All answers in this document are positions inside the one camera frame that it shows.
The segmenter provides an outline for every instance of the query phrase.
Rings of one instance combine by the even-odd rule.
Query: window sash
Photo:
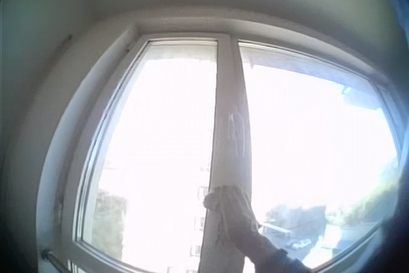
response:
[[[143,54],[148,43],[156,41],[168,41],[169,43],[183,43],[192,40],[209,40],[217,42],[217,81],[216,81],[216,100],[215,100],[215,121],[213,128],[213,153],[210,174],[210,188],[219,185],[239,184],[245,186],[245,182],[234,180],[233,178],[244,178],[236,176],[239,161],[234,157],[224,160],[226,153],[234,152],[236,140],[228,136],[228,116],[237,110],[235,92],[236,84],[232,82],[236,79],[235,65],[233,63],[233,51],[231,38],[228,35],[218,34],[165,34],[165,35],[145,35],[132,47],[123,61],[112,73],[106,86],[101,92],[85,128],[80,137],[78,147],[74,154],[71,170],[69,172],[65,190],[65,204],[63,207],[63,246],[66,260],[72,261],[76,266],[92,272],[148,272],[143,269],[134,268],[126,263],[111,258],[90,244],[81,239],[81,235],[87,234],[83,227],[90,226],[90,223],[84,223],[84,214],[88,202],[87,195],[96,192],[98,189],[98,180],[92,178],[92,168],[104,155],[99,155],[108,146],[107,134],[112,134],[115,127],[114,123],[118,121],[119,112],[114,110],[121,109],[126,102],[126,97],[133,81],[138,78],[137,67],[143,67]],[[203,245],[201,249],[201,272],[237,272],[240,270],[240,263],[243,263],[243,256],[236,251],[236,258],[241,259],[238,267],[233,266],[230,270],[221,269],[229,265],[227,258],[231,251],[226,250],[224,246],[214,246],[217,239],[219,217],[207,214],[204,226]],[[217,269],[207,269],[204,263],[226,262],[225,265],[217,266]]]

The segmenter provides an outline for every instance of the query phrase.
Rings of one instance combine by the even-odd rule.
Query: white window frame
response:
[[[245,156],[250,157],[249,150],[246,155],[242,154],[241,159],[234,157],[226,159],[230,153],[234,152],[231,148],[235,146],[237,141],[228,136],[228,132],[231,131],[229,117],[237,113],[239,109],[243,109],[243,107],[236,105],[237,100],[235,99],[236,93],[234,91],[237,90],[235,85],[237,73],[235,71],[236,65],[233,63],[230,36],[217,33],[165,33],[140,37],[118,68],[112,73],[111,78],[102,90],[80,136],[68,173],[62,220],[63,249],[66,260],[72,261],[87,273],[147,272],[143,269],[136,269],[125,263],[120,263],[120,261],[114,260],[96,250],[81,240],[80,230],[82,229],[81,223],[84,220],[85,202],[87,202],[85,197],[87,195],[86,190],[96,189],[95,184],[91,184],[95,182],[95,180],[91,180],[91,167],[100,163],[97,151],[101,150],[101,148],[106,148],[105,136],[112,134],[113,123],[118,120],[118,113],[114,111],[123,106],[127,93],[130,91],[130,87],[127,85],[132,83],[139,75],[140,69],[138,70],[138,64],[143,61],[144,48],[149,42],[164,40],[173,42],[214,40],[217,42],[217,86],[210,188],[227,184],[238,184],[245,187],[245,182],[240,180],[247,178],[248,174],[246,176],[237,176],[237,172],[244,170],[238,167],[238,163]],[[213,224],[211,222],[206,223],[204,229],[203,241],[206,246],[209,244],[214,245],[216,242],[218,218],[216,215],[207,215],[207,219],[211,219]],[[205,267],[206,263],[213,263],[212,258],[218,258],[215,262],[219,263],[222,259],[227,259],[230,256],[230,252],[225,249],[215,248],[211,250],[209,253],[202,252],[201,266]],[[243,255],[237,251],[233,252],[233,254],[236,254],[237,258],[242,258],[243,262]],[[222,269],[219,272],[236,272],[233,269],[234,267],[230,271]],[[216,272],[216,270],[211,269],[208,272]]]
[[[63,219],[62,219],[62,251],[65,261],[72,261],[75,265],[87,273],[99,272],[147,272],[143,269],[135,269],[125,263],[110,258],[89,244],[78,243],[77,221],[82,221],[79,208],[84,205],[84,198],[80,198],[83,187],[88,186],[89,171],[87,165],[95,158],[94,148],[102,140],[98,138],[98,131],[105,129],[107,122],[101,121],[109,114],[108,105],[114,101],[115,107],[125,101],[126,85],[131,79],[138,76],[135,70],[141,61],[143,50],[148,42],[162,40],[215,40],[217,41],[217,88],[215,105],[215,123],[213,135],[212,167],[210,173],[210,189],[220,185],[239,185],[251,195],[251,136],[249,124],[249,110],[245,81],[242,69],[242,60],[238,42],[248,39],[220,33],[161,33],[143,35],[132,47],[130,52],[123,58],[121,63],[113,71],[107,81],[101,95],[97,99],[93,110],[85,124],[80,136],[71,168],[66,182]],[[276,47],[263,39],[250,40],[256,44]],[[331,63],[311,54],[307,56]],[[397,151],[401,149],[401,138],[397,135],[396,124],[392,122],[391,108],[385,107],[386,102],[382,92],[377,88],[380,85],[370,76],[346,68],[338,63],[331,63],[339,68],[367,79],[377,92],[383,103],[383,111],[391,127]],[[241,273],[243,270],[244,257],[232,245],[221,244],[218,240],[220,217],[213,213],[206,213],[204,237],[201,249],[200,273]],[[345,253],[332,259],[328,263],[319,266],[314,271],[337,272],[340,265],[345,265],[347,259],[353,258],[355,252],[366,248],[373,238],[373,232],[365,236]]]

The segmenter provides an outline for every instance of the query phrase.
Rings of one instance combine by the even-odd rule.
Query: bright sky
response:
[[[144,55],[150,61],[122,111],[99,188],[128,199],[122,260],[165,272],[190,261],[190,246],[201,243],[194,217],[203,214],[197,188],[209,182],[200,167],[212,152],[216,46],[198,45],[211,55],[202,60],[179,51],[174,59],[156,60],[156,48]],[[338,206],[375,187],[396,156],[380,109],[345,104],[343,86],[330,81],[263,66],[244,69],[259,219],[278,203]]]

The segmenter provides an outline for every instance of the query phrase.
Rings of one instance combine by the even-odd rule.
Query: window frame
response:
[[[65,261],[73,263],[87,272],[149,272],[144,269],[135,268],[126,263],[122,263],[96,248],[86,243],[82,238],[82,222],[84,220],[85,204],[88,201],[88,191],[93,188],[92,169],[97,158],[100,147],[106,146],[104,139],[107,134],[112,133],[113,123],[118,120],[118,113],[115,110],[120,108],[126,101],[127,93],[130,91],[128,85],[133,82],[141,70],[137,67],[143,61],[143,54],[146,46],[150,42],[183,42],[192,40],[209,40],[217,42],[217,85],[216,85],[216,103],[215,103],[215,122],[213,129],[213,153],[210,172],[210,185],[215,187],[223,184],[239,184],[241,182],[232,178],[244,178],[243,176],[231,176],[225,170],[236,170],[237,161],[229,159],[224,161],[226,152],[231,152],[233,143],[229,140],[229,122],[228,115],[236,108],[235,68],[233,64],[233,54],[231,48],[231,39],[229,35],[219,33],[164,33],[154,35],[143,35],[136,44],[130,49],[129,53],[123,58],[121,63],[114,69],[109,80],[106,82],[100,96],[93,106],[89,118],[81,133],[79,142],[75,149],[73,161],[68,172],[68,178],[64,194],[64,206],[62,211],[62,243]],[[229,168],[222,168],[226,164],[236,164]],[[219,217],[217,215],[207,214],[206,219],[213,218],[212,226],[205,223],[203,242],[214,245],[217,238],[217,225]],[[243,258],[238,252],[233,252],[237,258]],[[203,249],[201,257],[220,259],[226,258],[230,252],[220,249],[217,253],[205,253]]]
[[[123,94],[129,78],[136,78],[137,74],[134,68],[141,60],[144,48],[148,42],[162,41],[162,40],[216,40],[217,41],[217,87],[216,87],[216,106],[215,106],[215,123],[213,131],[213,153],[219,152],[215,157],[212,154],[212,166],[210,170],[210,185],[215,187],[225,184],[237,184],[243,187],[251,195],[251,136],[249,126],[249,110],[247,104],[247,94],[245,91],[245,81],[242,69],[242,60],[238,42],[250,42],[260,46],[279,48],[297,54],[302,54],[310,58],[323,61],[329,65],[336,66],[339,69],[353,75],[357,75],[365,80],[368,80],[378,95],[378,99],[383,104],[382,109],[387,117],[394,141],[397,144],[396,150],[400,155],[403,137],[397,135],[397,127],[392,121],[391,108],[387,107],[388,102],[382,97],[381,87],[382,82],[378,82],[374,76],[367,75],[361,71],[354,70],[343,66],[342,64],[329,61],[319,56],[314,56],[308,52],[301,52],[296,49],[285,48],[281,45],[274,45],[268,40],[257,38],[256,40],[247,40],[241,36],[230,36],[228,34],[220,33],[159,33],[152,35],[141,36],[136,44],[132,47],[129,53],[123,58],[118,67],[116,67],[109,80],[106,82],[101,95],[97,99],[82,134],[75,149],[74,159],[71,168],[68,172],[68,180],[65,188],[63,219],[62,219],[62,238],[63,251],[66,261],[72,261],[75,265],[83,267],[87,270],[92,268],[89,272],[148,272],[143,269],[135,269],[130,265],[121,263],[111,257],[98,252],[89,244],[82,242],[78,244],[75,238],[78,236],[76,230],[76,221],[82,221],[81,210],[83,208],[85,199],[79,197],[84,193],[84,187],[87,186],[90,179],[89,171],[84,169],[86,161],[94,159],[95,154],[89,155],[92,152],[98,138],[95,138],[98,131],[104,129],[104,124],[100,122],[102,118],[107,116],[110,108],[107,108],[117,97]],[[397,104],[394,97],[391,95],[391,100]],[[235,122],[234,115],[238,115],[243,128],[243,135],[240,136],[240,146],[243,146],[243,155],[236,162],[231,159],[226,161],[221,156],[233,150],[236,146],[237,140],[232,135],[223,135],[224,137],[217,139],[215,136],[220,135],[221,131],[231,131],[231,122]],[[235,176],[232,177],[229,168],[224,168],[225,171],[218,171],[217,174],[213,172],[216,169],[223,169],[222,166],[230,166],[230,169],[235,169]],[[211,259],[213,261],[201,261],[199,271],[201,273],[207,272],[239,272],[242,270],[244,258],[241,253],[232,247],[215,245],[217,239],[217,225],[219,217],[212,212],[206,213],[206,222],[204,226],[204,237],[202,242],[201,257],[203,259]],[[328,263],[314,269],[315,272],[334,272],[338,267],[337,264],[342,263],[344,259],[349,258],[354,252],[362,249],[365,243],[373,236],[373,231],[358,242],[354,243],[349,249],[343,251],[335,258],[332,258]]]

